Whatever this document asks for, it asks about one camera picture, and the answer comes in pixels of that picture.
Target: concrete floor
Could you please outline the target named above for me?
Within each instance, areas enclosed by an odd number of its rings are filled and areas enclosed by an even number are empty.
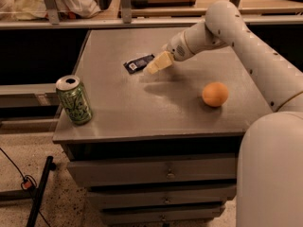
[[[54,157],[57,166],[49,173],[40,212],[51,227],[105,226],[88,201],[86,191],[78,187],[69,175],[68,159],[60,145],[52,143],[56,120],[4,121],[0,124],[0,148],[15,162],[24,175],[31,175],[39,183],[46,157]],[[0,192],[21,190],[21,177],[13,164],[0,152]],[[24,227],[31,209],[31,200],[0,201],[0,227]],[[36,225],[48,226],[38,215]],[[129,227],[160,227],[162,223],[130,224]],[[219,218],[209,221],[175,221],[177,227],[235,227],[236,198],[228,201]]]

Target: table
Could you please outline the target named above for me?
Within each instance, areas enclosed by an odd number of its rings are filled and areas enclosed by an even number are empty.
[[[53,141],[105,224],[216,218],[236,196],[241,139],[272,111],[230,47],[175,62],[154,77],[125,61],[156,55],[182,27],[91,31],[76,74],[94,116],[83,126],[61,113]],[[220,81],[220,108],[201,99]]]

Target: metal drawer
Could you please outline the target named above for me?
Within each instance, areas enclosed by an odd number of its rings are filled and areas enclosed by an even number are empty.
[[[168,206],[198,202],[226,202],[236,196],[235,183],[196,183],[88,192],[87,199],[98,210],[136,206]]]
[[[233,153],[71,162],[79,186],[236,179]]]
[[[101,212],[102,222],[107,225],[124,223],[166,222],[219,217],[224,205],[196,205],[190,207],[136,209],[126,212]]]

